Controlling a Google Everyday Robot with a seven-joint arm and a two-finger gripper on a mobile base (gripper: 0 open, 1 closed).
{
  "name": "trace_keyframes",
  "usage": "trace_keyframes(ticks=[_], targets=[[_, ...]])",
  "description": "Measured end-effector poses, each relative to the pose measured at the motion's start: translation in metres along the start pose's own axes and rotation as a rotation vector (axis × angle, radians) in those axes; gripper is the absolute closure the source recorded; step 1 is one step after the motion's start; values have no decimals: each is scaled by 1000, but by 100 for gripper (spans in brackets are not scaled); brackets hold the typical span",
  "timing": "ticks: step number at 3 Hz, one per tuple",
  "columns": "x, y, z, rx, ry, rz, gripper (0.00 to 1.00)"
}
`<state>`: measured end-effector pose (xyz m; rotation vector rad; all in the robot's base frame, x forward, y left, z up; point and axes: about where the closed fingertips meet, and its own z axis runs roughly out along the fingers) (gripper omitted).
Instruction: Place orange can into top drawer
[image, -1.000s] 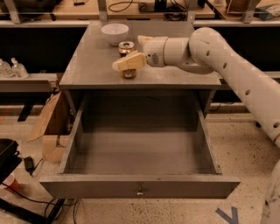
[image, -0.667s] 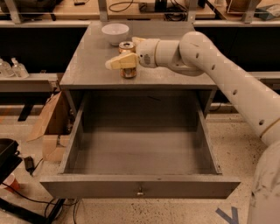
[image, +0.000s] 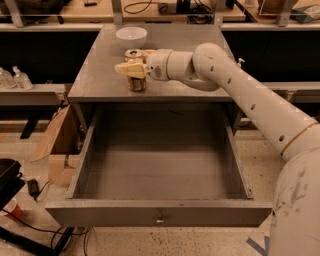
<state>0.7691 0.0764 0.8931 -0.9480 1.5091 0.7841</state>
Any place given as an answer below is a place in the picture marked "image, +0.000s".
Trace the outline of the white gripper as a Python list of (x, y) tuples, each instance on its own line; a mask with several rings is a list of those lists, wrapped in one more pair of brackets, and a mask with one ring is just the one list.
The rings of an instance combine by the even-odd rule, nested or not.
[(142, 50), (142, 57), (146, 58), (144, 63), (121, 63), (115, 66), (115, 71), (123, 76), (143, 79), (147, 72), (152, 79), (158, 81), (168, 81), (167, 66), (171, 49), (146, 49)]

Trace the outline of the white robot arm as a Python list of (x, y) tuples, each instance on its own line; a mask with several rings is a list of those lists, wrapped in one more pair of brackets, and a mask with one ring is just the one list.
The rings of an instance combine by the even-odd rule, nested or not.
[(216, 44), (140, 51), (115, 66), (134, 78), (223, 88), (286, 161), (277, 179), (268, 256), (320, 256), (320, 123), (240, 68)]

